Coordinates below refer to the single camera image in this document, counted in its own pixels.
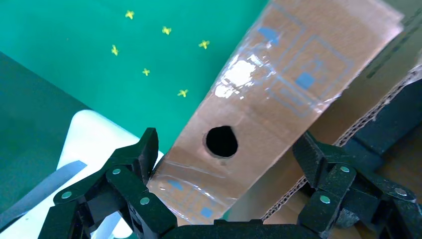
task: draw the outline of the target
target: blue marking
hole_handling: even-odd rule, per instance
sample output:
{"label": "blue marking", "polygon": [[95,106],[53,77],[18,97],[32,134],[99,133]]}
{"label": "blue marking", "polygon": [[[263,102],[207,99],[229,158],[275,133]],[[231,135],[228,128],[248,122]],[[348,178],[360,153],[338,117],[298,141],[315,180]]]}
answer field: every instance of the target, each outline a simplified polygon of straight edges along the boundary
{"label": "blue marking", "polygon": [[[293,91],[295,91],[298,95],[300,95],[301,97],[305,98],[305,100],[311,102],[312,104],[315,103],[312,98],[310,98],[306,94],[303,94],[302,92],[300,92],[293,84],[291,84],[289,81],[285,80],[282,77],[282,75],[277,75],[276,78],[277,78],[277,80],[281,81],[284,85],[288,86],[290,89],[292,89]],[[271,84],[270,88],[272,88],[276,83],[277,83],[277,81],[273,81],[273,83]]]}
{"label": "blue marking", "polygon": [[183,191],[183,187],[179,182],[173,181],[173,180],[167,180],[167,182],[172,185],[174,188],[179,189],[180,191]]}
{"label": "blue marking", "polygon": [[[293,59],[287,64],[287,66],[282,70],[281,75],[283,75],[288,69],[290,69],[290,67],[296,62],[297,58],[299,57],[299,55],[301,55],[304,51],[304,49],[313,41],[313,40],[317,40],[319,43],[321,43],[321,45],[323,45],[325,48],[327,48],[327,50],[329,50],[332,54],[334,54],[336,57],[339,58],[339,60],[343,61],[345,63],[345,65],[347,66],[347,69],[345,69],[343,71],[343,73],[340,74],[340,76],[334,81],[332,82],[329,87],[320,95],[320,96],[316,96],[319,100],[324,97],[327,92],[329,90],[331,90],[334,85],[341,80],[344,75],[350,70],[350,68],[353,65],[353,62],[350,61],[349,59],[347,59],[346,57],[344,57],[342,54],[340,54],[338,51],[336,51],[334,48],[332,48],[327,42],[325,42],[324,40],[322,40],[320,37],[318,37],[317,35],[312,35],[302,46],[302,48],[299,50],[299,52],[296,53],[296,55],[293,57]],[[298,94],[300,94],[300,92],[296,89],[293,88],[293,90],[295,90]]]}
{"label": "blue marking", "polygon": [[258,32],[261,35],[265,36],[265,38],[269,42],[278,46],[279,37],[280,37],[280,34],[278,32],[276,32],[275,30],[268,28],[268,27],[262,27],[262,28],[258,29]]}
{"label": "blue marking", "polygon": [[296,84],[298,84],[303,89],[307,90],[315,82],[315,78],[308,72],[303,72],[297,79]]}
{"label": "blue marking", "polygon": [[207,207],[203,207],[202,210],[201,210],[201,215],[206,217],[206,218],[210,218],[213,213],[214,212]]}

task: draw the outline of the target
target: silver screw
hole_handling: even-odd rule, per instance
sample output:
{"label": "silver screw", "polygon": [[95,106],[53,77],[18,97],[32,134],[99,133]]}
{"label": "silver screw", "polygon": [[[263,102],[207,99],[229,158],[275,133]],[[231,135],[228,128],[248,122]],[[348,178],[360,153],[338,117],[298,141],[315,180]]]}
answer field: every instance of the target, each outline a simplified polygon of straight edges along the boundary
{"label": "silver screw", "polygon": [[330,203],[330,199],[327,196],[320,196],[319,199],[321,200],[321,202],[325,203],[325,204],[329,204]]}
{"label": "silver screw", "polygon": [[343,172],[345,172],[345,173],[350,172],[350,169],[349,169],[349,168],[347,168],[347,167],[344,167],[344,166],[341,166],[341,167],[340,167],[340,169],[341,169]]}
{"label": "silver screw", "polygon": [[62,194],[62,198],[63,199],[66,199],[66,198],[69,198],[71,195],[72,195],[72,192],[71,191],[67,191],[67,192],[65,192],[65,193]]}
{"label": "silver screw", "polygon": [[395,188],[394,191],[396,191],[397,194],[402,195],[402,196],[407,196],[408,194],[406,193],[405,190],[401,189],[401,188]]}
{"label": "silver screw", "polygon": [[113,174],[119,174],[120,173],[120,169],[119,168],[117,168],[117,169],[115,169],[115,170],[113,170]]}
{"label": "silver screw", "polygon": [[142,198],[141,205],[147,205],[149,203],[149,198]]}

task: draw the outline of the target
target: brown cardboard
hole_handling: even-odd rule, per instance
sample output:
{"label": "brown cardboard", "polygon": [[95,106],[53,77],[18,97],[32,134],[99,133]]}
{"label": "brown cardboard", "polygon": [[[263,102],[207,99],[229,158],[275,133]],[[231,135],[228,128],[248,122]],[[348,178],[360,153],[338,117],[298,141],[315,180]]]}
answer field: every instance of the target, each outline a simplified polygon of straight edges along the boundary
{"label": "brown cardboard", "polygon": [[[148,184],[189,223],[221,217],[401,31],[376,1],[302,2],[269,3]],[[204,146],[222,125],[238,141],[231,158]]]}
{"label": "brown cardboard", "polygon": [[[366,122],[375,119],[405,85],[422,78],[422,1],[387,2],[405,13],[403,25],[406,28],[312,124],[310,132],[322,142],[344,145]],[[306,182],[304,177],[299,176],[301,171],[289,150],[236,201],[228,219],[268,219]],[[297,183],[286,191],[291,181]]]}
{"label": "brown cardboard", "polygon": [[[416,127],[411,133],[397,142],[389,149],[383,158],[386,164],[376,173],[412,190],[417,198],[417,203],[422,198],[422,125]],[[309,198],[301,191],[295,192],[285,204],[273,213],[265,224],[296,224],[298,215]],[[331,239],[371,239],[377,238],[373,231],[368,230],[363,224],[357,224],[343,230],[333,228]]]}

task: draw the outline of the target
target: green mat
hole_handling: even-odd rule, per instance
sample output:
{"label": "green mat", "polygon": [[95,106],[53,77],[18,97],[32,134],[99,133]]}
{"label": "green mat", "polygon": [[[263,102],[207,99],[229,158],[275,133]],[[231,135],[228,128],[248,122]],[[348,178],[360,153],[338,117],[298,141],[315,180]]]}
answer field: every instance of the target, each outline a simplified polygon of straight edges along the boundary
{"label": "green mat", "polygon": [[166,152],[266,2],[0,0],[0,51]]}

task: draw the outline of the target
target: black plastic part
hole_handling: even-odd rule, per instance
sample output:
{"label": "black plastic part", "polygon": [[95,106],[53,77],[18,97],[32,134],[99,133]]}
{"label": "black plastic part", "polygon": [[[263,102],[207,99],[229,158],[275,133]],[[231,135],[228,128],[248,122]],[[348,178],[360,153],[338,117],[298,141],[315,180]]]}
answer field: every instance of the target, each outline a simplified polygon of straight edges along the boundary
{"label": "black plastic part", "polygon": [[[421,210],[413,203],[414,194],[410,190],[354,167],[341,148],[318,143],[310,135],[302,137],[303,146],[310,145],[302,149],[308,151],[296,146],[295,153],[296,157],[310,156],[309,162],[305,158],[298,159],[301,166],[318,166],[318,170],[306,172],[314,178],[317,191],[299,214],[298,225],[216,220],[214,225],[177,227],[176,217],[145,186],[141,170],[141,164],[145,164],[143,159],[133,156],[138,150],[145,155],[145,160],[155,160],[152,159],[154,153],[145,153],[150,152],[147,149],[151,147],[150,142],[158,143],[153,133],[147,134],[146,140],[137,146],[116,150],[99,172],[58,193],[57,205],[49,210],[39,238],[90,238],[90,232],[107,215],[119,211],[142,239],[325,239],[343,208],[354,220],[359,216],[381,237],[421,237]],[[397,187],[405,190],[406,195],[394,192]],[[71,191],[72,196],[62,200],[65,191]]]}
{"label": "black plastic part", "polygon": [[316,188],[322,171],[324,153],[310,133],[305,133],[296,141],[293,145],[293,154],[310,186]]}
{"label": "black plastic part", "polygon": [[164,239],[319,239],[309,229],[297,225],[261,223],[214,223],[178,227]]}
{"label": "black plastic part", "polygon": [[127,202],[130,219],[123,217],[128,224],[138,228],[138,236],[148,239],[162,237],[169,230],[177,226],[177,219],[173,213],[127,168],[118,166],[110,169],[106,174],[108,182]]}
{"label": "black plastic part", "polygon": [[330,192],[337,196],[340,200],[343,200],[347,191],[349,191],[349,187],[353,183],[355,176],[356,171],[354,168],[343,164],[337,164],[333,167],[324,181],[318,186],[318,189]]}
{"label": "black plastic part", "polygon": [[374,172],[384,164],[380,155],[368,149],[366,145],[360,144],[354,138],[351,138],[342,148],[353,157],[356,165],[368,171]]}
{"label": "black plastic part", "polygon": [[397,210],[393,211],[390,217],[392,221],[389,221],[387,225],[387,230],[391,234],[397,235],[392,238],[422,238],[422,212],[420,205],[397,199],[394,199],[393,203]]}
{"label": "black plastic part", "polygon": [[89,234],[86,232],[80,218],[77,215],[78,203],[72,201],[69,203],[51,207],[48,211],[47,218],[44,221],[40,239],[88,239]]}
{"label": "black plastic part", "polygon": [[422,81],[406,87],[354,136],[362,145],[383,155],[422,122]]}
{"label": "black plastic part", "polygon": [[[328,197],[328,204],[321,201]],[[320,238],[327,238],[337,218],[341,200],[334,194],[316,191],[298,216],[298,225],[305,226],[317,233]]]}
{"label": "black plastic part", "polygon": [[[411,223],[398,221],[397,213],[408,213],[412,217],[420,219],[420,212],[399,211],[394,201],[400,201],[402,204],[409,203],[416,207],[415,194],[409,189],[382,178],[370,171],[361,169],[356,165],[353,157],[346,154],[342,148],[317,142],[308,132],[305,133],[293,146],[293,153],[298,163],[302,167],[306,178],[310,179],[310,186],[317,189],[309,202],[299,215],[299,223],[304,225],[322,238],[326,237],[326,232],[330,229],[331,219],[337,217],[338,211],[333,211],[334,206],[318,208],[318,200],[315,198],[320,193],[331,193],[331,203],[338,200],[341,203],[340,211],[344,208],[350,217],[343,213],[341,218],[342,225],[352,225],[357,217],[369,227],[376,231],[381,237],[389,238],[397,232],[405,230],[421,231],[419,227],[412,227]],[[339,172],[341,166],[347,167],[350,172],[356,173],[350,178],[338,178],[342,174]],[[405,195],[398,193],[398,190],[404,190]],[[407,233],[409,237],[415,238],[413,233]]]}

